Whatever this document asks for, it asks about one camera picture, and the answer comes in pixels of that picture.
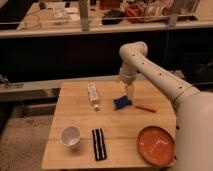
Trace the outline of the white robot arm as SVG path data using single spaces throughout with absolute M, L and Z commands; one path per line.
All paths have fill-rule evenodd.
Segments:
M 179 129 L 175 136 L 174 165 L 168 171 L 213 171 L 213 93 L 200 91 L 146 58 L 147 45 L 124 44 L 119 80 L 131 85 L 140 72 L 170 101 Z

